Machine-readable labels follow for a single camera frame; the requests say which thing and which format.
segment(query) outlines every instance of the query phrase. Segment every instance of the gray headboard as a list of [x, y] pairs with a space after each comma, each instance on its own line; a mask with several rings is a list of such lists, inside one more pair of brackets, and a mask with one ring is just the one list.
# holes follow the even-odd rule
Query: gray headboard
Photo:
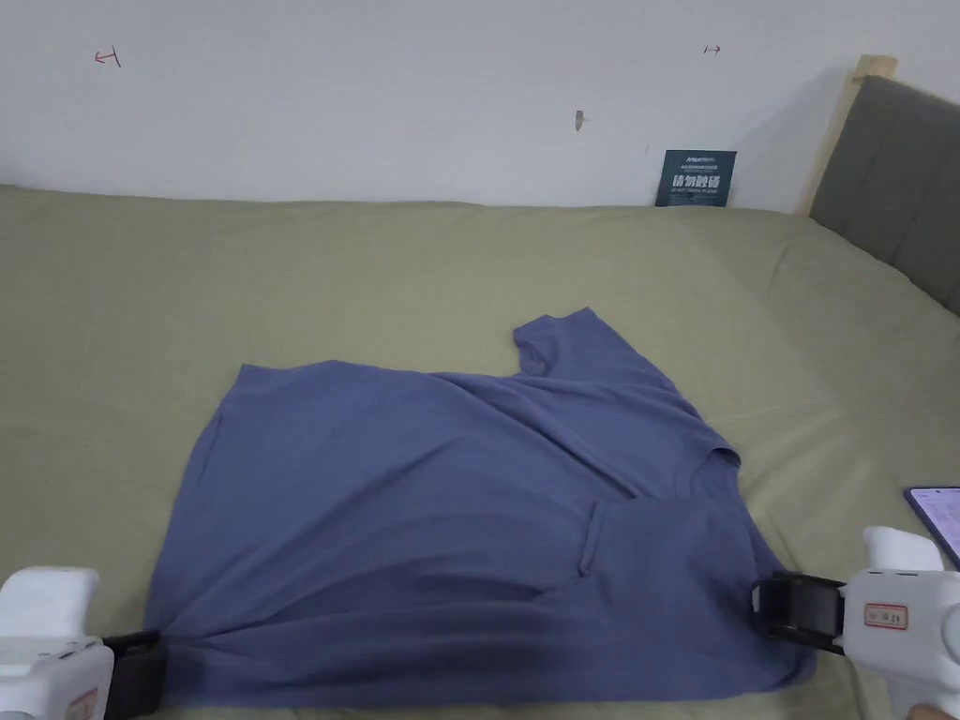
[[810, 217], [960, 315], [960, 106], [865, 78]]

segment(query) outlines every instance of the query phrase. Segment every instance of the phone screen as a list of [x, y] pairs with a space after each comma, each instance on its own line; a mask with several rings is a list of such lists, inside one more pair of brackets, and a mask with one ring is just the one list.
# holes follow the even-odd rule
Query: phone screen
[[954, 566], [960, 568], [960, 488], [912, 488], [906, 497]]

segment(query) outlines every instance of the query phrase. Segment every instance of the dark blue sign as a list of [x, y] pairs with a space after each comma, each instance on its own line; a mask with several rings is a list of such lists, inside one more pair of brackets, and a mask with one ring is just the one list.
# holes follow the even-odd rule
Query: dark blue sign
[[668, 150], [657, 191], [657, 207], [726, 207], [733, 178], [734, 150]]

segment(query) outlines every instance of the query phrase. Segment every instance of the white wall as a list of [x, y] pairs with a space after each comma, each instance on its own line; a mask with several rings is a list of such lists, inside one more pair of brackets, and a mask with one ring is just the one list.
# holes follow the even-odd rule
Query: white wall
[[734, 149], [732, 203], [791, 210], [857, 58], [960, 98], [958, 29], [960, 0], [0, 0], [0, 182], [649, 204], [664, 150]]

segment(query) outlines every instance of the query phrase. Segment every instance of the red arrow mark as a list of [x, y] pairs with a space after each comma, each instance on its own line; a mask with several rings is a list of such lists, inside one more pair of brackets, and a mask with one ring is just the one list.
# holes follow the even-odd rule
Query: red arrow mark
[[104, 64], [104, 60], [106, 60], [107, 58], [113, 58], [113, 59], [116, 61], [116, 63], [117, 63], [117, 67], [120, 67], [120, 66], [121, 66], [121, 65], [120, 65], [120, 59], [117, 58], [116, 48], [114, 48], [112, 45], [110, 45], [110, 50], [112, 50], [113, 52], [110, 53], [109, 55], [101, 55], [101, 54], [98, 52], [96, 55], [93, 56], [93, 59], [96, 60], [97, 62], [99, 62], [99, 63], [102, 65], [102, 64]]

